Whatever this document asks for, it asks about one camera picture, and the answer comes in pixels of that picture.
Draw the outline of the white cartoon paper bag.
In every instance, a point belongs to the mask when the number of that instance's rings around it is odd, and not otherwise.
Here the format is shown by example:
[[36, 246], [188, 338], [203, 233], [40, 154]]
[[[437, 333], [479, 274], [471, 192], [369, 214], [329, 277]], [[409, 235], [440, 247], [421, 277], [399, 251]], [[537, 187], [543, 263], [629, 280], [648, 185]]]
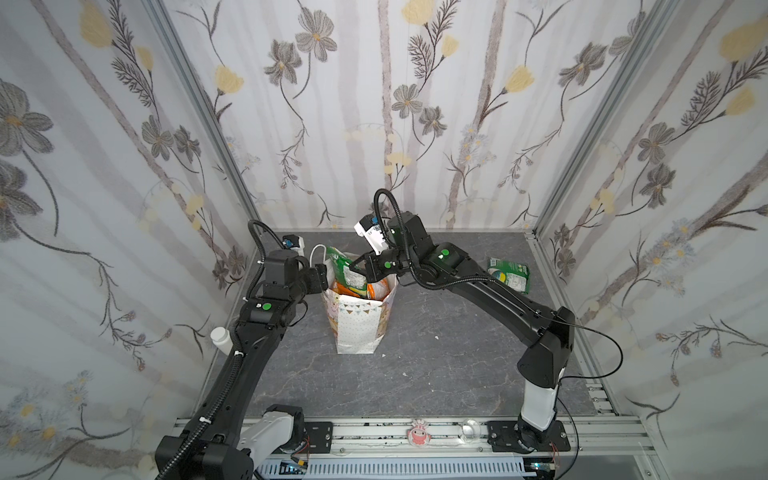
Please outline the white cartoon paper bag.
[[373, 354], [387, 331], [397, 291], [397, 277], [390, 275], [385, 278], [391, 292], [383, 301], [338, 295], [331, 289], [336, 281], [326, 252], [328, 247], [316, 245], [309, 260], [312, 264], [322, 261], [328, 269], [329, 289], [322, 294], [322, 300], [336, 341], [336, 351], [341, 355]]

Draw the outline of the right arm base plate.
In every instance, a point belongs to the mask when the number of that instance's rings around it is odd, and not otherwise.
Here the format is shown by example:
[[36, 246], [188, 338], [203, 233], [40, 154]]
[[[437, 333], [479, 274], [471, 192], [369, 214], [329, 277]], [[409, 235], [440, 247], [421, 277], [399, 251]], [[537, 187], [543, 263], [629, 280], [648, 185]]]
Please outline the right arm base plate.
[[554, 420], [544, 431], [537, 430], [522, 419], [489, 421], [486, 423], [486, 428], [488, 444], [496, 453], [511, 452], [528, 455], [572, 450], [564, 425], [559, 420]]

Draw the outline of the white cup at left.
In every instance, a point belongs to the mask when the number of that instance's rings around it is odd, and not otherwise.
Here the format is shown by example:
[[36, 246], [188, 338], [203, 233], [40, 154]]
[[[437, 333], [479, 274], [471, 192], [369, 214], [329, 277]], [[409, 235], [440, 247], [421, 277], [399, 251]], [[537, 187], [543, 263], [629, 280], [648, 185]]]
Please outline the white cup at left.
[[224, 355], [229, 355], [234, 348], [230, 331], [225, 327], [216, 327], [210, 332], [210, 340], [213, 345]]

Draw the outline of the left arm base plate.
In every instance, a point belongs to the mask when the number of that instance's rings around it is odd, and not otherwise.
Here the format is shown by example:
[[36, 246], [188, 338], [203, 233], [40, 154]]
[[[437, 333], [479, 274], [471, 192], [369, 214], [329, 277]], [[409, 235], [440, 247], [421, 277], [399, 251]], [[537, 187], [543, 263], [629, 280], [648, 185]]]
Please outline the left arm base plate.
[[334, 424], [329, 421], [305, 422], [303, 433], [294, 442], [277, 447], [272, 454], [329, 454], [333, 441]]

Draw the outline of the orange snack packet back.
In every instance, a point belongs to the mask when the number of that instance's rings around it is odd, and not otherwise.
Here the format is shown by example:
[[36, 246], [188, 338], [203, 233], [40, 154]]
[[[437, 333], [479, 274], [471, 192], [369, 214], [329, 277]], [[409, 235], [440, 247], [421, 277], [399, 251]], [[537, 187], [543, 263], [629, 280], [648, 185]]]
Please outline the orange snack packet back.
[[367, 298], [375, 301], [383, 301], [391, 292], [387, 279], [367, 284]]

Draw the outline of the aluminium front rail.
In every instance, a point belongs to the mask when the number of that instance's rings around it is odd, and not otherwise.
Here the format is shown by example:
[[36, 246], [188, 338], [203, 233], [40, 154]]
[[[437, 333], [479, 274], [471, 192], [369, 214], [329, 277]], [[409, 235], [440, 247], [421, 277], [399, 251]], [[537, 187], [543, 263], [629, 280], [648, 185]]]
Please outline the aluminium front rail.
[[[310, 457], [482, 456], [513, 454], [512, 417], [307, 418]], [[559, 413], [537, 455], [639, 456], [656, 452], [646, 428], [631, 416]]]

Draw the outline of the orange red snack packet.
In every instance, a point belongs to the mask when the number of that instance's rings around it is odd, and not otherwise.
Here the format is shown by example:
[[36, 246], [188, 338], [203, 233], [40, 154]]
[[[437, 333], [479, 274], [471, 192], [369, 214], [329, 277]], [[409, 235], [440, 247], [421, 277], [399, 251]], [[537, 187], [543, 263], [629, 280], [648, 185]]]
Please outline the orange red snack packet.
[[331, 289], [335, 293], [337, 293], [338, 295], [345, 295], [345, 296], [350, 296], [350, 297], [354, 297], [354, 298], [359, 298], [359, 295], [355, 291], [350, 290], [348, 287], [345, 287], [344, 285], [340, 284], [339, 282], [335, 282], [332, 285]]

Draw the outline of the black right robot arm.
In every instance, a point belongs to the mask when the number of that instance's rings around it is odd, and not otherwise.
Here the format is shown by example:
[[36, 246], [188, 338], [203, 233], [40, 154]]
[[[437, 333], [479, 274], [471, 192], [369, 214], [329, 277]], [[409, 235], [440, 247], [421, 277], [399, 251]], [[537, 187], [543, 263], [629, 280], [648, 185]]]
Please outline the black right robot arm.
[[512, 448], [528, 454], [554, 443], [559, 426], [556, 402], [580, 324], [567, 308], [553, 310], [526, 298], [484, 270], [465, 250], [436, 244], [421, 219], [399, 208], [393, 193], [378, 189], [373, 212], [356, 230], [371, 249], [354, 260], [352, 271], [370, 283], [409, 275], [431, 291], [456, 294], [499, 321], [526, 347], [517, 362], [525, 380], [523, 404], [513, 427]]

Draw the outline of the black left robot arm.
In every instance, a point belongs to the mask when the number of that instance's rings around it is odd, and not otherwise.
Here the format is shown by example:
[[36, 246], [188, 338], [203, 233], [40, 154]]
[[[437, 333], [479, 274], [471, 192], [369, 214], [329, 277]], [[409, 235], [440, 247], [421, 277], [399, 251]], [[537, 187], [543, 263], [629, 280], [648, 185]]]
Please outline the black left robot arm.
[[278, 449], [301, 448], [305, 434], [298, 407], [277, 406], [249, 430], [247, 409], [271, 356], [298, 305], [328, 287], [327, 269], [284, 242], [267, 251], [261, 236], [274, 231], [259, 220], [248, 230], [259, 254], [237, 320], [229, 328], [232, 343], [222, 371], [181, 434], [165, 436], [155, 451], [160, 479], [254, 479], [258, 467]]

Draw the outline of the green snack packet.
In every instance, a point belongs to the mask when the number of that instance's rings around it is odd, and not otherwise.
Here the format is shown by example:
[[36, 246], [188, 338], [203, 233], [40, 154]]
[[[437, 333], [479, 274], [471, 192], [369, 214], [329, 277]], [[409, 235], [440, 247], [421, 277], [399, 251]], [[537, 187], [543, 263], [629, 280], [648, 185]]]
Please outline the green snack packet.
[[335, 247], [328, 247], [327, 255], [331, 260], [335, 281], [361, 298], [368, 297], [368, 283], [363, 274], [351, 269], [352, 259]]
[[530, 291], [530, 269], [527, 265], [499, 258], [490, 258], [488, 273], [511, 289], [528, 294]]

